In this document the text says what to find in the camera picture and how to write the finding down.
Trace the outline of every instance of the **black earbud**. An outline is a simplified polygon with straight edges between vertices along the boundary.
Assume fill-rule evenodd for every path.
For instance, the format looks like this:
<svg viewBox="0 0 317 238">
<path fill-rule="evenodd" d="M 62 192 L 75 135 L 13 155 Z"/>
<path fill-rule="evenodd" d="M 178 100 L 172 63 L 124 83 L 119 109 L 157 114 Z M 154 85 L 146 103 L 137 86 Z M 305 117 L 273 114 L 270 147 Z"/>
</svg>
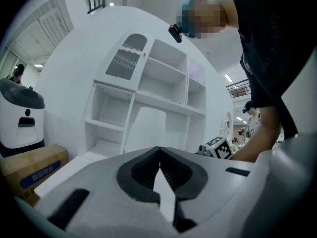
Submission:
<svg viewBox="0 0 317 238">
<path fill-rule="evenodd" d="M 168 31 L 177 43 L 181 43 L 183 41 L 183 36 L 181 35 L 182 31 L 179 29 L 177 24 L 170 25 Z"/>
</svg>

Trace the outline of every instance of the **distant person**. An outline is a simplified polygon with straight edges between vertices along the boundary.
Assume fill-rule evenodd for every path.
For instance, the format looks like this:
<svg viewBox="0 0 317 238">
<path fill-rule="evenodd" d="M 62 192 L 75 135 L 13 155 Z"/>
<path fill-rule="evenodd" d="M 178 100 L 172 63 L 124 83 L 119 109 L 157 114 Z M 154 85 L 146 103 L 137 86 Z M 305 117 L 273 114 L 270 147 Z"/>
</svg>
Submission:
<svg viewBox="0 0 317 238">
<path fill-rule="evenodd" d="M 260 111 L 254 107 L 252 107 L 252 102 L 248 101 L 244 106 L 243 113 L 248 113 L 251 115 L 248 123 L 248 132 L 250 133 L 250 137 L 256 132 L 257 128 L 260 125 Z"/>
<path fill-rule="evenodd" d="M 24 72 L 24 65 L 23 64 L 19 64 L 14 68 L 14 71 L 12 74 L 10 74 L 8 77 L 6 77 L 7 79 L 22 85 L 21 83 L 21 77 L 23 75 Z"/>
</svg>

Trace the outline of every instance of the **white robot kiosk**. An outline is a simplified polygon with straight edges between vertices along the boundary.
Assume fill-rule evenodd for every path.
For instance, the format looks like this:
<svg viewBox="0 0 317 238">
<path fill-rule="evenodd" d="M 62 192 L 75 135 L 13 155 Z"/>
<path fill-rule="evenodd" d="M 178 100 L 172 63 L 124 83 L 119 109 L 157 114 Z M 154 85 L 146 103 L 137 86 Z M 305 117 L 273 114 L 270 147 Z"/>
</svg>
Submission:
<svg viewBox="0 0 317 238">
<path fill-rule="evenodd" d="M 0 80 L 0 154 L 8 157 L 45 146 L 44 99 L 9 79 Z"/>
<path fill-rule="evenodd" d="M 303 224 L 303 211 L 316 201 L 317 121 L 312 116 L 317 108 L 316 81 L 315 47 L 282 97 L 299 134 L 273 152 L 261 153 L 254 164 L 153 146 L 88 165 L 44 196 L 36 210 L 18 203 L 50 237 L 289 234 L 291 227 Z M 297 107 L 305 105 L 303 114 Z M 309 124 L 298 118 L 299 112 Z M 153 191 L 159 169 L 176 197 L 173 223 L 159 212 L 160 196 Z"/>
</svg>

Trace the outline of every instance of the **white shelf unit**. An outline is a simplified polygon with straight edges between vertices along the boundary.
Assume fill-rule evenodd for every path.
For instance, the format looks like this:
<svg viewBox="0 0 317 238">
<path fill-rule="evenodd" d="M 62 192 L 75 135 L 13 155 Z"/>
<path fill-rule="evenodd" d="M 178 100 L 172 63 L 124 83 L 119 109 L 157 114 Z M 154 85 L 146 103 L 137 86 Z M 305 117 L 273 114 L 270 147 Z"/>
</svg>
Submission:
<svg viewBox="0 0 317 238">
<path fill-rule="evenodd" d="M 94 81 L 135 92 L 154 39 L 127 31 L 105 56 Z"/>
<path fill-rule="evenodd" d="M 189 116 L 185 151 L 196 153 L 200 144 L 205 144 L 206 116 Z"/>
<path fill-rule="evenodd" d="M 149 57 L 187 74 L 187 55 L 160 40 L 154 41 Z"/>
<path fill-rule="evenodd" d="M 156 59 L 148 58 L 138 91 L 184 105 L 186 74 Z"/>
<path fill-rule="evenodd" d="M 131 126 L 133 125 L 135 118 L 141 107 L 155 108 L 153 106 L 146 105 L 135 100 L 132 106 L 132 112 L 129 119 L 127 135 L 129 135 Z M 189 116 L 174 113 L 165 109 L 156 109 L 164 111 L 166 113 L 165 146 L 185 150 L 187 139 L 187 119 Z"/>
<path fill-rule="evenodd" d="M 123 152 L 134 93 L 95 83 L 86 109 L 81 154 L 112 157 Z"/>
<path fill-rule="evenodd" d="M 206 111 L 206 77 L 203 66 L 188 58 L 188 91 L 186 105 Z"/>
<path fill-rule="evenodd" d="M 129 85 L 131 80 L 104 77 L 104 69 L 96 74 L 86 108 L 80 155 L 96 161 L 124 153 L 141 107 L 166 113 L 165 146 L 196 152 L 205 134 L 204 68 L 180 50 L 149 36 L 146 41 L 140 36 L 125 40 L 118 49 L 140 54 L 144 62 L 138 62 L 132 74 L 133 87 Z M 109 65 L 113 56 L 115 52 L 104 65 Z"/>
</svg>

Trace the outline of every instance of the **white robot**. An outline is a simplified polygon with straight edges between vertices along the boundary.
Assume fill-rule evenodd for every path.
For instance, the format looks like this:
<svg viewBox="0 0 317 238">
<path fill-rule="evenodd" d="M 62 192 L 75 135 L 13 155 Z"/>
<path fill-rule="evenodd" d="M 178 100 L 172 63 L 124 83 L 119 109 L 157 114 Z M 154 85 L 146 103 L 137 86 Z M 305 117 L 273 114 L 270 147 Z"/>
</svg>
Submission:
<svg viewBox="0 0 317 238">
<path fill-rule="evenodd" d="M 0 153 L 3 157 L 45 146 L 44 99 L 8 79 L 0 80 Z"/>
</svg>

